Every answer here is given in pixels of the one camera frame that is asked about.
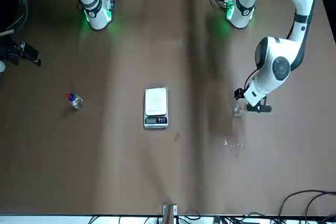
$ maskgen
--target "brown tabletop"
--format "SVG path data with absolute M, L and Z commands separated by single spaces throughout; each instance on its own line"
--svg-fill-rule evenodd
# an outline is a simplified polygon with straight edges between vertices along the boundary
M 233 91 L 255 69 L 259 41 L 286 37 L 290 0 L 259 0 L 243 30 L 207 0 L 116 0 L 102 31 L 76 1 L 32 0 L 16 39 L 42 66 L 7 64 L 1 76 L 0 213 L 160 214 L 174 203 L 180 214 L 271 215 L 294 191 L 336 188 L 336 50 L 321 0 L 303 64 L 268 97 L 273 111 L 240 119 Z M 163 131 L 143 128 L 150 86 L 169 90 Z M 302 214 L 309 197 L 284 213 Z M 329 214 L 332 200 L 310 214 Z

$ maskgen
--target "small glass bottle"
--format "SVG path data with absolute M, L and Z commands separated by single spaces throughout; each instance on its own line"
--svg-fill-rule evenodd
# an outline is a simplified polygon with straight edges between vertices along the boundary
M 83 107 L 84 101 L 79 95 L 70 93 L 65 94 L 65 96 L 68 98 L 69 102 L 71 102 L 72 106 L 77 110 L 80 110 Z
M 239 117 L 246 111 L 246 100 L 237 100 L 235 106 L 232 108 L 233 115 Z

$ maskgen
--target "digital scale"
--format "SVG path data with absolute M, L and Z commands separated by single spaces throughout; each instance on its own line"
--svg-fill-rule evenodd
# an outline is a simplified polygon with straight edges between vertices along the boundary
M 145 128 L 167 128 L 168 89 L 166 87 L 147 88 L 145 90 L 143 117 Z

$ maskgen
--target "metal stand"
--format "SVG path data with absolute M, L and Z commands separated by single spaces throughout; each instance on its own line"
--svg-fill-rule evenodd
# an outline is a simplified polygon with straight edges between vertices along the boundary
M 177 205 L 163 205 L 162 213 L 161 224 L 174 224 L 174 215 L 177 215 Z

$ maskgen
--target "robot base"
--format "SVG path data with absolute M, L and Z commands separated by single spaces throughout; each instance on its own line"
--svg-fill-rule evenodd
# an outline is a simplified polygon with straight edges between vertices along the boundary
M 114 0 L 101 0 L 102 5 L 96 17 L 90 16 L 90 10 L 85 8 L 88 23 L 94 30 L 102 30 L 108 23 L 113 21 Z
M 254 9 L 247 16 L 243 16 L 237 7 L 236 0 L 233 0 L 233 5 L 227 11 L 227 20 L 236 28 L 245 28 L 252 19 Z

